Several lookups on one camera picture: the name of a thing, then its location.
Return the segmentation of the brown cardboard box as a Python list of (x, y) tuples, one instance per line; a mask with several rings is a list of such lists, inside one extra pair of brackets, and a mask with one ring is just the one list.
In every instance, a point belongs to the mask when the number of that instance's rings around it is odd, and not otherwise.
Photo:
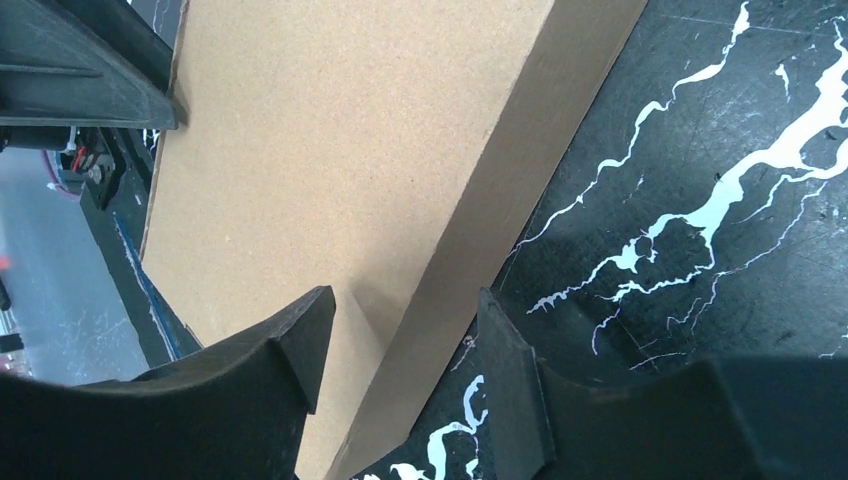
[(143, 267), (205, 345), (333, 289), (299, 477), (407, 439), (644, 7), (184, 5)]

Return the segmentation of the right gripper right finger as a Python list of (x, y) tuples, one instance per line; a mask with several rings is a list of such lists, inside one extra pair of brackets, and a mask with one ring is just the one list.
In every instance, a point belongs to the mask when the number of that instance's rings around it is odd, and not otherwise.
[(592, 364), (565, 330), (539, 355), (494, 291), (478, 351), (500, 479), (843, 479), (847, 362), (708, 358), (667, 376)]

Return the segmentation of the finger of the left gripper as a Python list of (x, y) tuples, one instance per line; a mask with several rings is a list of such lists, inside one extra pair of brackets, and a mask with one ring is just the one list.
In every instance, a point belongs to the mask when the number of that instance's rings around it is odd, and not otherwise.
[(173, 130), (171, 58), (126, 1), (4, 1), (1, 123)]

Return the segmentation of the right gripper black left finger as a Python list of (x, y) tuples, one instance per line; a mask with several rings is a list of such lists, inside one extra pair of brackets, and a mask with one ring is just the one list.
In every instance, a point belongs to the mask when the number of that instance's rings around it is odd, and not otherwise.
[(5, 479), (291, 479), (316, 411), (333, 290), (129, 381), (1, 378)]

